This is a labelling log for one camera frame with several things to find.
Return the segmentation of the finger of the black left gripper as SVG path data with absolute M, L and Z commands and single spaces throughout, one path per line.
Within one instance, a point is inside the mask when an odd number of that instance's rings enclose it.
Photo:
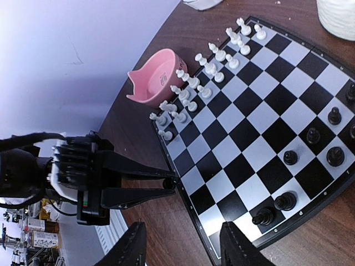
M 102 190 L 100 205 L 105 209 L 128 209 L 144 202 L 172 196 L 177 181 L 163 181 L 163 188 L 122 188 L 110 185 Z
M 114 151 L 102 151 L 101 155 L 104 168 L 127 180 L 178 180 L 173 171 L 143 165 Z

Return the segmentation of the black chess pawn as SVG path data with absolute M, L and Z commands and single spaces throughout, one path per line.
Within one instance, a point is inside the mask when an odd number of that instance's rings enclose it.
M 271 206 L 267 206 L 259 209 L 252 216 L 252 223 L 257 226 L 268 226 L 276 219 L 276 209 Z
M 294 150 L 287 150 L 283 154 L 283 161 L 286 165 L 294 165 L 298 161 L 298 155 Z
M 350 83 L 346 90 L 346 99 L 348 101 L 355 101 L 355 83 Z
M 320 141 L 320 137 L 320 132 L 315 127 L 311 127 L 307 131 L 306 140 L 309 144 L 317 144 Z
M 338 107 L 334 106 L 328 113 L 328 121 L 331 125 L 338 125 L 342 120 L 342 115 Z

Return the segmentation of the black chess piece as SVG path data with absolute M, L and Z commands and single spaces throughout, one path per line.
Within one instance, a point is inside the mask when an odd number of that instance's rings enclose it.
M 345 155 L 340 146 L 331 147 L 326 154 L 326 159 L 329 165 L 332 167 L 338 167 L 343 164 Z
M 285 192 L 274 200 L 274 207 L 279 211 L 290 211 L 297 203 L 297 198 L 292 192 Z

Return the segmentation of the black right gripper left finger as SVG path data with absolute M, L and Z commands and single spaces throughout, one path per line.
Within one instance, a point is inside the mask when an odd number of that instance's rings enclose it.
M 95 266 L 144 266 L 146 263 L 146 225 L 134 222 L 113 248 Z

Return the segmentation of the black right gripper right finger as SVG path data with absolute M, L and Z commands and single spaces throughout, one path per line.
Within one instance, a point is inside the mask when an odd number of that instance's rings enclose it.
M 224 222 L 220 231 L 221 265 L 274 265 L 248 240 L 234 222 Z

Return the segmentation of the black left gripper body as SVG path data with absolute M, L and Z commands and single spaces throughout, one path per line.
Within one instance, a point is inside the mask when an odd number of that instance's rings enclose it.
M 100 203 L 107 182 L 102 177 L 103 159 L 98 152 L 113 150 L 113 144 L 97 134 L 67 137 L 53 146 L 50 184 L 60 196 L 76 204 L 78 224 L 110 224 L 110 211 Z

